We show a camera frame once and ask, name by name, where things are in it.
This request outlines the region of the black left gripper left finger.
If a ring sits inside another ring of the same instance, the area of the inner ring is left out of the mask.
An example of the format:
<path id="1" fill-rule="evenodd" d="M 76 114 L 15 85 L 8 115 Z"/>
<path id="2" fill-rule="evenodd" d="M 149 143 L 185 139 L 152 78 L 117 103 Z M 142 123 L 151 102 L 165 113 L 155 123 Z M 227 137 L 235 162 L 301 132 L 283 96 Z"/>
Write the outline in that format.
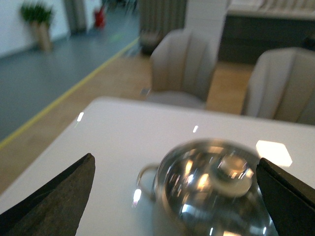
<path id="1" fill-rule="evenodd" d="M 74 236 L 95 176 L 86 154 L 45 185 L 0 215 L 2 236 Z"/>

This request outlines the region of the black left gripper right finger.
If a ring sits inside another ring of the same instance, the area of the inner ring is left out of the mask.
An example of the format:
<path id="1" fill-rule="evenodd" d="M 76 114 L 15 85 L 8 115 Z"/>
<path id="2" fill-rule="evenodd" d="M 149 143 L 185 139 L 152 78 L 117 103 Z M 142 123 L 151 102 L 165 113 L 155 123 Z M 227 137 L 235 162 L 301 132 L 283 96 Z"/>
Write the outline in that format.
<path id="1" fill-rule="evenodd" d="M 257 183 L 280 236 L 315 234 L 315 190 L 271 161 L 261 158 Z"/>

